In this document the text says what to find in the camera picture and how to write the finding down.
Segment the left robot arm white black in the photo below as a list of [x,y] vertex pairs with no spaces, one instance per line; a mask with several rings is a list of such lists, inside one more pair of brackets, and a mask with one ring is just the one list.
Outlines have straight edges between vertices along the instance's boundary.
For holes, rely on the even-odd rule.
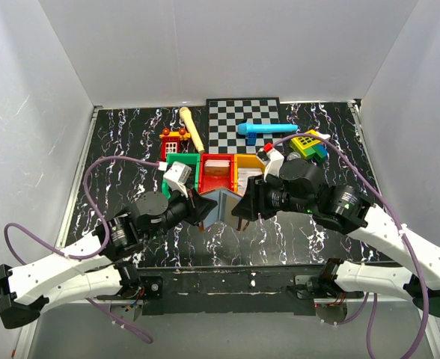
[[144,286],[126,257],[180,222],[200,224],[216,200],[194,189],[170,197],[150,191],[72,245],[61,255],[33,263],[0,265],[0,318],[6,329],[20,328],[54,307],[98,295],[131,299]]

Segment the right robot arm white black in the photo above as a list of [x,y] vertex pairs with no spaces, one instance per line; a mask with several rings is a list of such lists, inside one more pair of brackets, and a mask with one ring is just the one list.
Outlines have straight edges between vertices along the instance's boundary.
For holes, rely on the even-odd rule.
[[285,161],[277,176],[249,177],[232,214],[256,221],[278,212],[308,214],[316,224],[367,243],[396,262],[383,267],[330,259],[316,277],[295,286],[301,295],[376,292],[418,308],[428,304],[428,313],[440,318],[440,247],[397,228],[391,215],[352,186],[328,185],[323,171],[303,159]]

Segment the cards in yellow bin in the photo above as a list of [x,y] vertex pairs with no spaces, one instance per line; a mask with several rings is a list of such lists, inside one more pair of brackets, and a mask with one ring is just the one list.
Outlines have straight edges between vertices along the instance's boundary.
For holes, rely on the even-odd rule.
[[261,175],[263,172],[260,168],[238,168],[237,193],[243,196],[248,185],[248,178]]

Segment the card stack in red bin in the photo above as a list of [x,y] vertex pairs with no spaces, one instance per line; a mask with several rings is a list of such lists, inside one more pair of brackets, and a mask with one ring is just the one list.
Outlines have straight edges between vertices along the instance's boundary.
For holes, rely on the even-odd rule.
[[207,159],[204,163],[204,174],[206,176],[226,177],[230,175],[230,160],[228,159]]

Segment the red plastic bin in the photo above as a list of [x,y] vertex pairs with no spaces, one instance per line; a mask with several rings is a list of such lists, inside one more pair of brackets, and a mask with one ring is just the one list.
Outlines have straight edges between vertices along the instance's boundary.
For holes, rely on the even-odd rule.
[[201,154],[200,182],[198,191],[204,193],[217,188],[234,190],[234,155]]

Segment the yellow plastic bin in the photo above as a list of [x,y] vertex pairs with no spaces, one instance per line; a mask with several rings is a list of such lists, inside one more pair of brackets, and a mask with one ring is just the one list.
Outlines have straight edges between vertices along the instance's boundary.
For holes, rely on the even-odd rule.
[[265,165],[253,154],[236,154],[234,156],[234,191],[236,193],[238,168],[260,168],[264,172]]

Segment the green plastic bin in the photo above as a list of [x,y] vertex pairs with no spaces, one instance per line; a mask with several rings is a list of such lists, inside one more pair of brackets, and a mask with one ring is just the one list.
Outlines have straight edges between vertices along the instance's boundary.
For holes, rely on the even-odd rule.
[[[199,178],[200,178],[200,163],[201,163],[201,155],[197,153],[170,153],[167,155],[167,170],[174,162],[182,162],[188,165],[192,172],[189,175],[189,178],[186,183],[186,187],[195,188],[198,190],[199,187]],[[162,193],[170,198],[173,191],[170,191],[166,181],[162,180]]]

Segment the small blue toy block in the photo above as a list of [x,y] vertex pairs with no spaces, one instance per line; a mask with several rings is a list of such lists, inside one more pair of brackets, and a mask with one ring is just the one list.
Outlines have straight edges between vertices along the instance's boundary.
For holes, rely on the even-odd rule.
[[245,136],[245,143],[247,146],[255,146],[257,142],[257,134],[255,132],[248,133]]

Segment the black silver microphone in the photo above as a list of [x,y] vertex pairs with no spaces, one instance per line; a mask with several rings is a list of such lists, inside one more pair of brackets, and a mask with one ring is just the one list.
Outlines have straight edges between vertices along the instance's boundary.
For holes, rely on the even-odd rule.
[[287,161],[292,161],[295,159],[301,159],[301,154],[297,152],[291,152],[287,155]]

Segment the red toy block house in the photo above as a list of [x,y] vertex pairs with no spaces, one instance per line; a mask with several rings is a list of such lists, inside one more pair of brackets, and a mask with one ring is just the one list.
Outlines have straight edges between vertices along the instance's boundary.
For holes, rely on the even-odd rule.
[[164,128],[159,138],[162,140],[161,159],[165,162],[167,155],[170,153],[178,153],[180,142],[188,141],[191,135],[185,128],[180,128],[178,131],[171,131],[168,128]]

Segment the blue toy microphone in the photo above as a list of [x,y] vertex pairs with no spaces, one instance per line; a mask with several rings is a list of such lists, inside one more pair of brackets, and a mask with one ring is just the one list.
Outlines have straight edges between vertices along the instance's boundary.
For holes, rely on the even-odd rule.
[[248,133],[255,132],[256,134],[272,134],[272,133],[288,133],[298,130],[298,126],[291,123],[276,123],[276,124],[254,124],[241,123],[236,127],[236,132],[239,135],[246,136]]

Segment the yellow green block toy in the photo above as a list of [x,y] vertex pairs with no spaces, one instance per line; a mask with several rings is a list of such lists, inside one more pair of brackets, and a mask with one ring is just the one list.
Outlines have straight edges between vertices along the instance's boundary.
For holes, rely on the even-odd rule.
[[318,139],[299,136],[290,140],[290,149],[298,153],[304,160],[323,162],[328,157],[326,145]]

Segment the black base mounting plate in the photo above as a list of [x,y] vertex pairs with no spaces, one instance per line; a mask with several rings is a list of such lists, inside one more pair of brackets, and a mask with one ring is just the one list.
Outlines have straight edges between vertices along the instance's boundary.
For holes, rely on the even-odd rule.
[[361,292],[325,291],[322,265],[130,269],[133,287],[102,300],[137,303],[145,316],[185,313],[292,313],[313,316],[317,305],[346,312]]

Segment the checkered chess board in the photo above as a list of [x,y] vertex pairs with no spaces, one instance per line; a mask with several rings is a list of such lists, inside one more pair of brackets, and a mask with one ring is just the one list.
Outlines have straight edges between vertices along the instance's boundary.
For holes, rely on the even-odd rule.
[[208,99],[208,152],[255,154],[283,135],[271,128],[286,123],[278,98]]

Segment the beige toy microphone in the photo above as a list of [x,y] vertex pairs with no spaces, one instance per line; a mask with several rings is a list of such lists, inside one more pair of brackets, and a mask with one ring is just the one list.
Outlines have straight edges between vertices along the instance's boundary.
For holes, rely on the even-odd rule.
[[192,142],[195,146],[195,149],[198,153],[202,154],[205,152],[204,144],[201,140],[201,137],[197,131],[197,127],[193,121],[192,113],[187,107],[182,107],[179,110],[180,118],[185,124],[188,132],[191,135]]

